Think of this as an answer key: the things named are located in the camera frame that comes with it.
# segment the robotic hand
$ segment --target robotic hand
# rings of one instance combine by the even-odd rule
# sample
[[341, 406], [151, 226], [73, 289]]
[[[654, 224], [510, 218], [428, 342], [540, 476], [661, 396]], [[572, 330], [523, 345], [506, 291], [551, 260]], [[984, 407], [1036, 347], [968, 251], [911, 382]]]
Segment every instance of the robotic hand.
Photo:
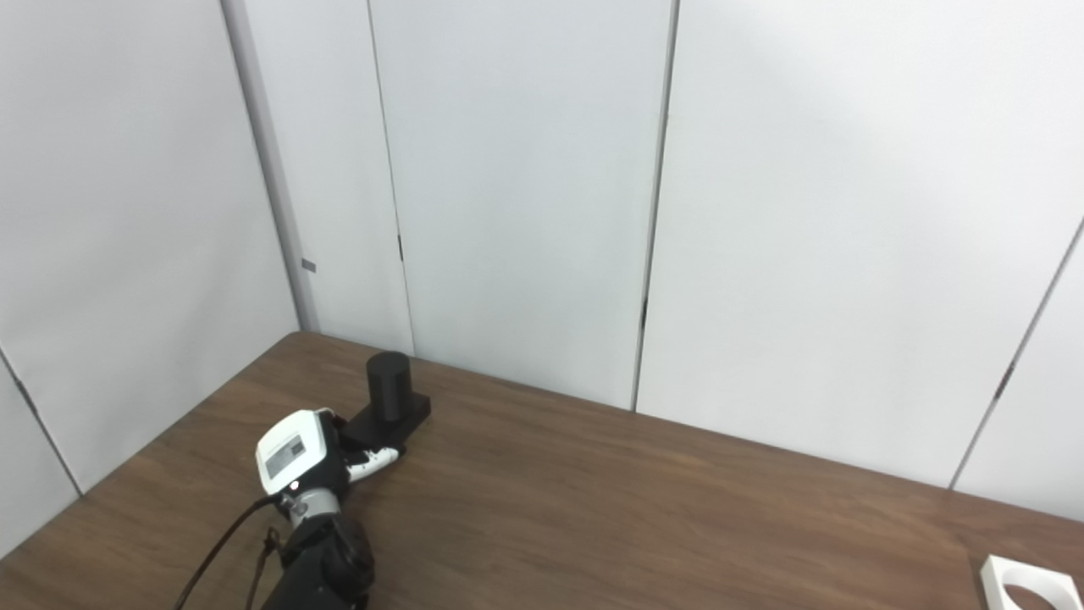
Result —
[[377, 354], [367, 374], [371, 404], [352, 420], [330, 410], [297, 412], [257, 445], [263, 490], [282, 494], [279, 509], [294, 528], [280, 549], [282, 580], [264, 610], [362, 610], [369, 601], [372, 550], [339, 503], [351, 483], [403, 455], [430, 406], [412, 391], [406, 356]]

